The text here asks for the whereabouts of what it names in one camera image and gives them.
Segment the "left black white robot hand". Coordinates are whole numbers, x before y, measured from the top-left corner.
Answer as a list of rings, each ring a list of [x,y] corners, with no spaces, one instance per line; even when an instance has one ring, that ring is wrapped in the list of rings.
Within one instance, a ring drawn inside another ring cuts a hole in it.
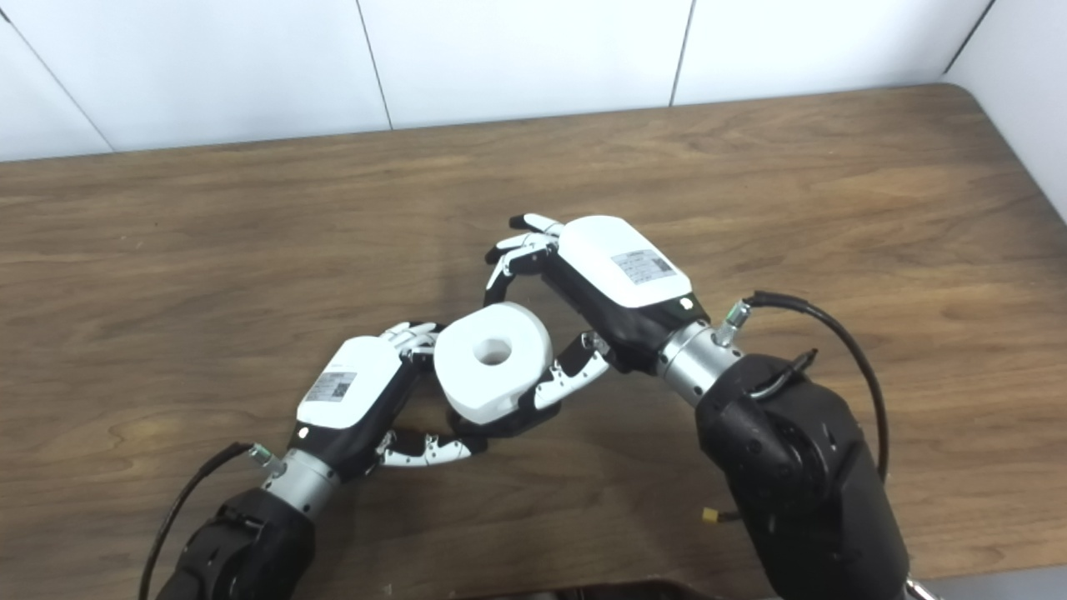
[[[417,383],[430,376],[443,323],[395,323],[343,343],[301,402],[289,448],[308,453],[339,481],[378,467],[424,468],[488,449],[480,437],[412,432],[395,426]]]

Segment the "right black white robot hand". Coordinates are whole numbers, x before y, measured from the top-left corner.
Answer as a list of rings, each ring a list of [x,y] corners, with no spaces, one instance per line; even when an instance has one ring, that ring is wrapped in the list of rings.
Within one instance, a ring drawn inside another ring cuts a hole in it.
[[[609,368],[663,378],[690,406],[708,391],[705,360],[669,372],[675,353],[694,332],[708,326],[708,313],[694,296],[689,277],[621,217],[594,215],[558,222],[537,214],[511,217],[517,235],[491,247],[493,267],[484,305],[503,303],[517,277],[539,277],[582,316],[579,334],[519,398],[519,409],[548,410]]]

